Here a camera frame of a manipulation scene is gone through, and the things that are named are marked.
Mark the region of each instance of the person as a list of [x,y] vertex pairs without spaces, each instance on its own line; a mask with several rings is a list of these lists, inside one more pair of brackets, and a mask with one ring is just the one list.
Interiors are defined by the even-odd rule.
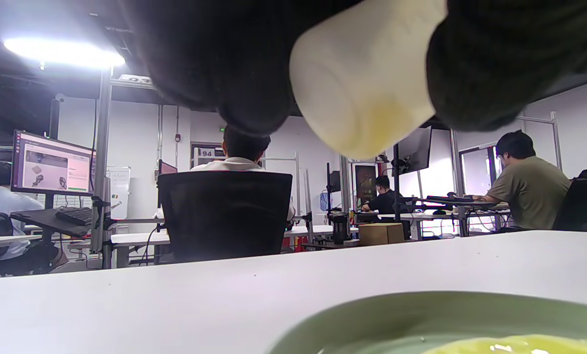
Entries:
[[[223,143],[221,147],[225,153],[224,160],[216,160],[207,164],[195,166],[191,171],[261,171],[259,161],[265,154],[270,137],[252,137],[243,134],[239,130],[228,125],[223,131]],[[289,202],[287,222],[291,222],[295,216],[295,208]]]
[[[10,184],[11,163],[0,161],[0,213],[10,215],[14,211],[44,209],[37,200],[10,191]],[[12,219],[11,224],[14,236],[24,235],[24,224],[21,221]],[[67,262],[61,249],[52,244],[30,247],[28,240],[14,241],[9,245],[7,252],[0,256],[0,274],[22,275],[30,269],[35,269],[32,262],[41,260],[46,260],[50,264],[49,271]]]
[[394,214],[394,191],[390,189],[390,178],[379,176],[376,178],[375,184],[378,197],[372,199],[369,203],[363,204],[361,210],[378,210],[379,214]]
[[529,135],[517,130],[503,135],[496,156],[504,170],[484,196],[473,199],[507,202],[514,224],[522,229],[551,229],[571,182],[556,166],[536,156]]

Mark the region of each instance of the man in white shirt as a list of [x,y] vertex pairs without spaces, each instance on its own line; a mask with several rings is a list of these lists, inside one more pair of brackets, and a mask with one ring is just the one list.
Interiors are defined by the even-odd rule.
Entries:
[[[37,200],[31,199],[26,195],[21,195],[10,191],[11,184],[11,163],[0,161],[0,213],[10,215],[14,211],[27,211],[27,210],[41,210],[44,209],[41,203]],[[24,224],[18,220],[11,220],[13,226],[13,235],[22,236],[24,235]],[[56,247],[33,247],[37,248],[37,251],[30,252],[26,257],[23,257],[29,250],[28,246],[30,242],[14,241],[12,242],[7,253],[0,257],[0,271],[3,269],[19,268],[28,269],[24,266],[25,262],[33,262],[37,260],[38,256],[46,256],[49,259],[59,260],[60,264],[64,262],[64,255]]]
[[[191,171],[260,171],[265,172],[259,166],[259,161],[271,143],[269,137],[259,138],[242,134],[238,130],[227,126],[223,132],[223,152],[226,159],[212,161],[207,164],[195,166]],[[295,216],[295,209],[289,202],[287,221]]]

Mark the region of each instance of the sign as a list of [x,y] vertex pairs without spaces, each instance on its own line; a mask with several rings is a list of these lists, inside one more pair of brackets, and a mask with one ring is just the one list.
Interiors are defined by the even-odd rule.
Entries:
[[216,157],[214,148],[199,148],[199,157]]
[[138,75],[129,75],[129,74],[122,74],[119,81],[127,81],[130,83],[138,83],[138,84],[146,84],[151,85],[151,78],[147,76],[138,76]]

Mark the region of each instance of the monitor screen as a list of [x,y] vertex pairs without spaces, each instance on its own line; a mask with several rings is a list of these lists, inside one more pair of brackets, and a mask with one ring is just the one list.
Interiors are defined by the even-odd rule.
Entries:
[[417,128],[399,142],[399,175],[424,170],[429,167],[431,154],[431,127]]
[[19,130],[16,130],[14,139],[12,191],[79,196],[93,194],[96,153],[91,148]]
[[168,175],[170,173],[177,173],[177,168],[160,160],[158,172],[159,175]]

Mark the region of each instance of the green bowl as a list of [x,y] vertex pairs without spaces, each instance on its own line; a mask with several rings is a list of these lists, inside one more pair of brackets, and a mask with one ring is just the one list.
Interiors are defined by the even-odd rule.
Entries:
[[515,334],[587,340],[587,305],[474,292],[375,296],[304,320],[269,354],[420,354],[451,341]]

